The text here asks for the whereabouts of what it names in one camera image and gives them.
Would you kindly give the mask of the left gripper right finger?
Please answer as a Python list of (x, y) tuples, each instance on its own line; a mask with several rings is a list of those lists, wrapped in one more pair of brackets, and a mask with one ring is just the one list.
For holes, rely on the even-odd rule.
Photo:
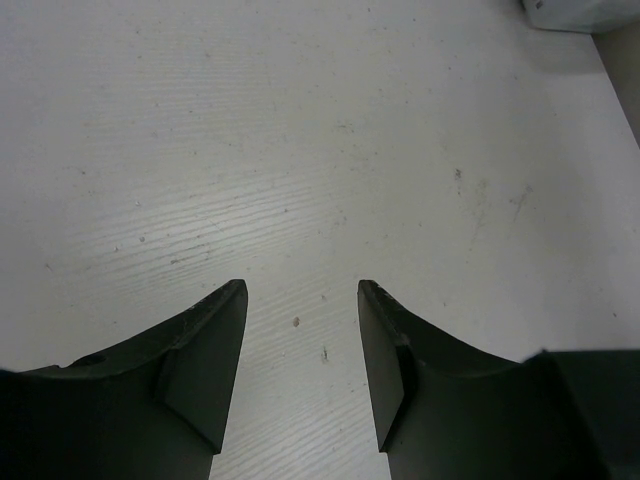
[(395, 479), (635, 479), (639, 354), (513, 362), (413, 314), (378, 283), (358, 317), (379, 450)]

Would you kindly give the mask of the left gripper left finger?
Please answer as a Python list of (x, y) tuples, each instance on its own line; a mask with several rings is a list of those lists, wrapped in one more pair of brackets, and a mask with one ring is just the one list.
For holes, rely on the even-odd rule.
[(67, 367), (1, 374), (5, 479), (206, 479), (221, 451), (248, 291), (189, 309)]

